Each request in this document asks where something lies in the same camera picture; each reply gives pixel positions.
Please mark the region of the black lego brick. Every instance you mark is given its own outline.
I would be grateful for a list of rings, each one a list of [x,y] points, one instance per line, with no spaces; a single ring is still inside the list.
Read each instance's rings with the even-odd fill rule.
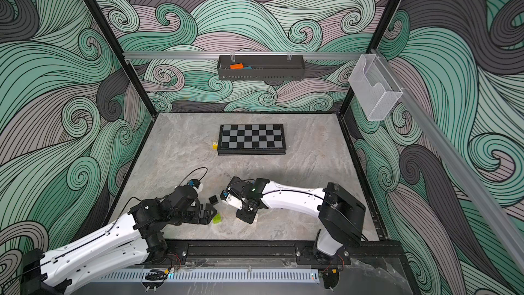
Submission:
[[[209,201],[210,201],[211,205],[214,206],[214,205],[216,205],[218,203],[218,198],[215,195],[213,195],[213,196],[211,196],[209,198]]]

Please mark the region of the green lego brick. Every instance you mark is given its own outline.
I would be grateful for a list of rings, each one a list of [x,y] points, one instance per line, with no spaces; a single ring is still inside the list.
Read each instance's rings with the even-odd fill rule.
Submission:
[[[220,213],[217,213],[216,216],[213,218],[212,222],[213,224],[218,224],[222,221],[222,217]]]

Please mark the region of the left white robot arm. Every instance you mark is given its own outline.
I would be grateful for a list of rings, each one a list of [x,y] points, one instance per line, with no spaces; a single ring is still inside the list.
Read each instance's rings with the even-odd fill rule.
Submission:
[[[162,264],[169,257],[167,225],[208,225],[215,207],[202,204],[198,189],[179,186],[161,198],[143,199],[112,223],[55,250],[34,249],[23,257],[21,294],[70,294],[114,271]]]

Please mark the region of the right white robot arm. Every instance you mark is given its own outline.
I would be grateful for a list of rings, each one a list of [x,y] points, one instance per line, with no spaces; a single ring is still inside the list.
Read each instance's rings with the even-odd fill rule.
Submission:
[[[319,219],[323,227],[312,254],[320,264],[336,259],[342,247],[359,247],[367,239],[363,234],[365,205],[337,183],[300,188],[264,178],[233,178],[220,199],[236,208],[236,217],[248,224],[254,222],[260,209],[285,209]]]

